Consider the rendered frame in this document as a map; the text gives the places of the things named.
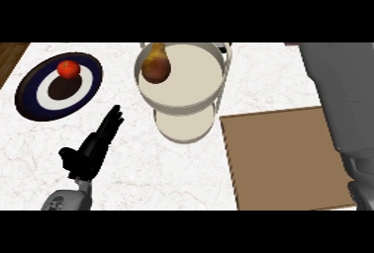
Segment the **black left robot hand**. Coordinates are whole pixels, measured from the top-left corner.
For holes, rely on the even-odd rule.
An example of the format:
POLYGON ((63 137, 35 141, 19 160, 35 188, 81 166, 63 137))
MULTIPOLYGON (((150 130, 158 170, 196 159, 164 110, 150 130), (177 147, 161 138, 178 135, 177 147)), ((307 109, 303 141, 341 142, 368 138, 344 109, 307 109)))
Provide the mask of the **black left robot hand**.
POLYGON ((69 147, 60 149, 62 168, 68 171, 68 177, 72 180, 90 181, 96 177, 110 141, 124 122, 121 116, 119 106, 115 105, 102 120, 97 130, 88 134, 78 150, 69 147))

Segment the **brown pear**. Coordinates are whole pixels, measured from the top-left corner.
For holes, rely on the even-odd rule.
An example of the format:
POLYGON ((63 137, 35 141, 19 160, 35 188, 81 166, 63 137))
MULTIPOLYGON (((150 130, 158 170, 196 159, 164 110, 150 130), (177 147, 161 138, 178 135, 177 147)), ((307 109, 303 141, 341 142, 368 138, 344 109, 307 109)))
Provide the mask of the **brown pear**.
POLYGON ((167 56, 165 44, 153 42, 149 54, 141 62, 141 75, 152 84, 162 83, 171 73, 171 63, 167 56))

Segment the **brown flat tray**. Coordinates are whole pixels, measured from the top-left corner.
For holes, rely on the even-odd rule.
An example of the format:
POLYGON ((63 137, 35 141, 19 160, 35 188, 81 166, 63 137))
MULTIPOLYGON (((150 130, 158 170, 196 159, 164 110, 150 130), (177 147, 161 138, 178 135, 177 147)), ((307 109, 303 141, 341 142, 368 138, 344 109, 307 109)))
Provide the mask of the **brown flat tray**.
POLYGON ((329 210, 353 201, 319 107, 220 118, 236 207, 329 210))

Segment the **dark blue and white plate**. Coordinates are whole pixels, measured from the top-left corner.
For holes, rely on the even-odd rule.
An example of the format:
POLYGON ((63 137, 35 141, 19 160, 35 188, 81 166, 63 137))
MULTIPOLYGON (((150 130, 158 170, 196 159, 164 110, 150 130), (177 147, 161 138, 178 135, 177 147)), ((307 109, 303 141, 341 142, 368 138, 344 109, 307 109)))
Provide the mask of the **dark blue and white plate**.
POLYGON ((14 106, 23 118, 35 122, 71 115, 93 98, 102 82, 99 60, 87 53, 68 52, 44 60, 26 73, 14 94, 14 106), (59 63, 71 60, 79 67, 75 78, 57 73, 59 63))

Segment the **red tomato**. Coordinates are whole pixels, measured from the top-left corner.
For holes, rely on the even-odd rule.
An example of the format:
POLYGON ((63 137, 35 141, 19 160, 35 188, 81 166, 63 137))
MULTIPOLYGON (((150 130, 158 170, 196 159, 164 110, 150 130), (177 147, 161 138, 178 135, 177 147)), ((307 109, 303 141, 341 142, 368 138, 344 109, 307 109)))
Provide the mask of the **red tomato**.
POLYGON ((72 60, 63 60, 57 65, 57 73, 63 79, 72 79, 78 76, 79 65, 72 60))

